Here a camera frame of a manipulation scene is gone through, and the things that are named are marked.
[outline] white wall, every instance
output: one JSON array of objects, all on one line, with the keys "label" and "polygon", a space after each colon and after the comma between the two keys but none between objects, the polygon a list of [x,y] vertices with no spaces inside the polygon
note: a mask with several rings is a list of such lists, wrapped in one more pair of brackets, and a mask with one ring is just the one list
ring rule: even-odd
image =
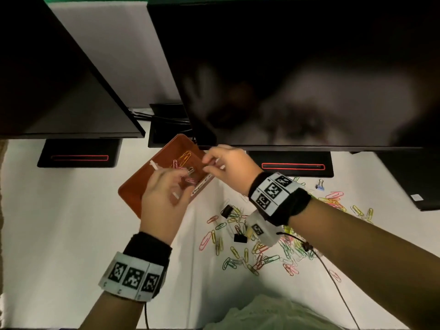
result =
[{"label": "white wall", "polygon": [[49,6],[125,105],[180,100],[146,2]]}]

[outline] computer monitor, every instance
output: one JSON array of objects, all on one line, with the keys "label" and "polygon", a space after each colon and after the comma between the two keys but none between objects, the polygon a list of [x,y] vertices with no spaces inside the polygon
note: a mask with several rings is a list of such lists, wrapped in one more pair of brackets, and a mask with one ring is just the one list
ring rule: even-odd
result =
[{"label": "computer monitor", "polygon": [[200,146],[438,146],[440,0],[149,0]]},{"label": "computer monitor", "polygon": [[[43,0],[2,0],[2,9],[0,138],[145,136],[145,131]],[[103,150],[99,144],[105,147],[111,142],[93,141],[98,146],[96,153],[92,148],[71,151],[74,155],[79,150],[81,157],[71,157],[75,161],[68,160],[68,154],[78,142],[57,142],[61,143],[61,148],[56,149],[60,155],[58,162],[97,165],[100,158],[105,158],[108,163],[108,153],[98,155]]]}]

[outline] forearm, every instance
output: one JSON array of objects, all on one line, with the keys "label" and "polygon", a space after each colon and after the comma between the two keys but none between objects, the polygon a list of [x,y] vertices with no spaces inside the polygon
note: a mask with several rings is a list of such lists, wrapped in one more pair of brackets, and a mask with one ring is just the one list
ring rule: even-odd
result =
[{"label": "forearm", "polygon": [[143,303],[104,292],[96,301],[79,330],[133,330]]},{"label": "forearm", "polygon": [[412,329],[440,323],[440,258],[312,199],[289,225]]}]

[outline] hand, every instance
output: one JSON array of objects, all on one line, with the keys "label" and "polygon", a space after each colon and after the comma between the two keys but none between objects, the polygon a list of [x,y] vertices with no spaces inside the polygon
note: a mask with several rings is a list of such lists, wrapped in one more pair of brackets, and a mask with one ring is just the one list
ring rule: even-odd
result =
[{"label": "hand", "polygon": [[209,164],[203,170],[213,174],[235,191],[248,196],[256,177],[263,171],[243,149],[218,145],[209,150],[202,162]]},{"label": "hand", "polygon": [[140,231],[171,245],[179,230],[194,187],[187,187],[174,206],[170,197],[179,187],[181,178],[188,175],[186,169],[160,169],[148,181],[142,196]]}]

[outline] person's right hand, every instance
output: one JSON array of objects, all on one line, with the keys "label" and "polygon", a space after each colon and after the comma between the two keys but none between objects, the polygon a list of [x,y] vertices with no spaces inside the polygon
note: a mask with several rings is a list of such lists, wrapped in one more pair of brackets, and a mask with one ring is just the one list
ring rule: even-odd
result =
[{"label": "person's right hand", "polygon": [[212,147],[205,154],[202,162],[208,165],[203,168],[203,171],[213,174],[246,197],[250,186],[263,171],[243,149],[228,145]]}]

